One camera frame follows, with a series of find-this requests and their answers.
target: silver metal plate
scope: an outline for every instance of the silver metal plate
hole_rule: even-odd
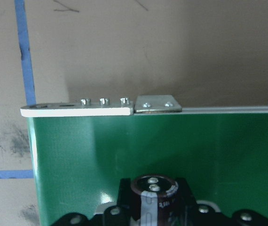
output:
[[[181,112],[181,105],[172,95],[138,96],[135,108],[136,113],[171,113]]]
[[[132,101],[128,105],[121,103],[110,103],[100,105],[90,103],[51,103],[24,106],[20,109],[24,117],[72,117],[72,116],[112,116],[112,115],[132,115],[134,104]]]

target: bolt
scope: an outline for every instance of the bolt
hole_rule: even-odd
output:
[[[120,209],[118,207],[115,207],[114,209],[110,210],[111,215],[118,215],[120,213]]]
[[[130,98],[128,97],[123,97],[120,99],[121,105],[129,105],[130,104]]]
[[[101,98],[100,99],[100,105],[104,106],[104,105],[109,105],[109,98]]]
[[[152,105],[151,105],[150,103],[146,102],[146,103],[144,103],[144,104],[142,105],[142,107],[152,107]]]
[[[209,212],[208,206],[205,206],[205,205],[199,206],[199,212],[200,213],[208,213]]]
[[[70,224],[71,224],[71,225],[76,225],[76,224],[78,224],[79,222],[81,222],[81,220],[82,220],[82,217],[81,217],[80,215],[76,215],[76,216],[74,216],[73,218],[71,218],[71,220],[70,220]]]
[[[149,189],[153,192],[159,192],[160,191],[160,187],[156,184],[150,185]]]
[[[91,104],[91,100],[89,98],[81,99],[82,106],[89,106]]]
[[[244,221],[251,221],[252,220],[252,217],[249,213],[242,213],[241,214],[241,219],[244,220]]]
[[[173,107],[173,103],[167,101],[166,104],[164,105],[165,107]]]
[[[158,178],[149,178],[149,179],[148,179],[148,183],[149,183],[149,184],[155,184],[155,183],[158,183]]]

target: horizontal blue tape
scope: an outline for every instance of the horizontal blue tape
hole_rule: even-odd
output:
[[[19,47],[21,51],[21,66],[23,72],[24,90],[27,105],[36,104],[32,59],[30,53],[29,34],[24,7],[24,0],[15,0],[15,11],[18,29]]]
[[[33,178],[33,171],[29,170],[0,170],[0,179]]]

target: vertical blue tape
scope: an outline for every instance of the vertical blue tape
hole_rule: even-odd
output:
[[[0,179],[28,179],[33,178],[32,170],[0,170]]]
[[[21,51],[21,65],[23,72],[24,90],[27,105],[36,104],[34,77],[32,74],[32,59],[30,42],[27,31],[24,0],[15,0],[19,47]]]

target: black plastic mount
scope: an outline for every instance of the black plastic mount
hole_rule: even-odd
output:
[[[184,178],[176,179],[179,185],[181,226],[268,226],[268,218],[253,211],[239,210],[231,218],[216,212],[211,206],[197,204],[196,199]],[[108,207],[103,214],[96,214],[90,220],[80,213],[68,213],[52,226],[129,226],[131,203],[131,180],[120,180],[116,206]]]

